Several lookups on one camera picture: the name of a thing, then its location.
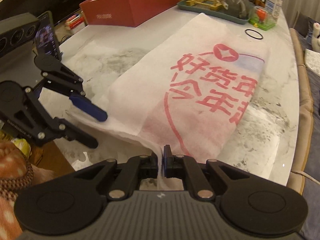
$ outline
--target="black rubber band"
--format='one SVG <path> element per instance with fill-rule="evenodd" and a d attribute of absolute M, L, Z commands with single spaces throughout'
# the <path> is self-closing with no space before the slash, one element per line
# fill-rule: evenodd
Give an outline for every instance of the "black rubber band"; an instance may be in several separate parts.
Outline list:
<path fill-rule="evenodd" d="M 251 36 L 249 33 L 247 33 L 247 31 L 255 32 L 255 33 L 259 34 L 259 35 L 261 36 L 261 38 L 257 38 L 257 37 Z M 257 31 L 255 31 L 255 30 L 252 30 L 252 29 L 246 29 L 244 32 L 245 32 L 245 34 L 247 34 L 248 36 L 250 36 L 251 38 L 254 38 L 254 39 L 256 39 L 256 40 L 262 40 L 262 39 L 263 39 L 262 34 L 261 34 L 261 33 L 258 33 L 258 32 L 257 32 Z"/>

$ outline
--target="white bag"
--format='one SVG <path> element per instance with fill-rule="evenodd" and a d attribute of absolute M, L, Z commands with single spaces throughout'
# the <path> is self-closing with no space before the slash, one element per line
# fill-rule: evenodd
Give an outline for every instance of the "white bag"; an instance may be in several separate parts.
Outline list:
<path fill-rule="evenodd" d="M 216 158 L 241 119 L 267 60 L 263 43 L 230 34 L 225 24 L 199 14 L 120 76 L 106 91 L 99 123 L 79 121 L 139 141 L 161 160 L 173 154 L 204 163 Z"/>

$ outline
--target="white star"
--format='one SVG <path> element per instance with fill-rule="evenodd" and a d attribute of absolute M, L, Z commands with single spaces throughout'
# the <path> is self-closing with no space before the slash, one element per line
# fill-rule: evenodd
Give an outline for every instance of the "white star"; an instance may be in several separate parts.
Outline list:
<path fill-rule="evenodd" d="M 231 54 L 230 54 L 230 51 L 229 50 L 222 50 L 222 49 L 219 49 L 220 53 L 221 53 L 221 56 L 222 58 L 225 58 L 225 57 L 233 57 Z"/>

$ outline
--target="screw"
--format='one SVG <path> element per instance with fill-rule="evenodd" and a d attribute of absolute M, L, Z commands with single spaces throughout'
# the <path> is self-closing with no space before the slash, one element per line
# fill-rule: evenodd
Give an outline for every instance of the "screw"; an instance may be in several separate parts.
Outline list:
<path fill-rule="evenodd" d="M 199 190 L 197 195 L 200 198 L 212 198 L 213 197 L 213 192 L 207 189 Z"/>
<path fill-rule="evenodd" d="M 44 133 L 44 132 L 38 133 L 38 138 L 39 138 L 40 140 L 44 139 L 44 138 L 45 138 L 45 133 Z"/>
<path fill-rule="evenodd" d="M 65 126 L 64 124 L 60 124 L 60 125 L 59 125 L 59 129 L 60 129 L 60 130 L 64 130 L 65 128 L 66 128 L 66 126 Z"/>
<path fill-rule="evenodd" d="M 119 190 L 119 189 L 111 190 L 109 192 L 109 196 L 111 198 L 122 198 L 122 197 L 124 197 L 124 195 L 125 195 L 124 191 Z"/>

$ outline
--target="open red box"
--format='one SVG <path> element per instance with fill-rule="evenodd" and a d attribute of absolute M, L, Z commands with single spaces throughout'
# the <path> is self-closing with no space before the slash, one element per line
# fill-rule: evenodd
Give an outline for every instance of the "open red box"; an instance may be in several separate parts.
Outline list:
<path fill-rule="evenodd" d="M 88 24 L 136 27 L 179 0 L 86 0 L 80 4 Z"/>

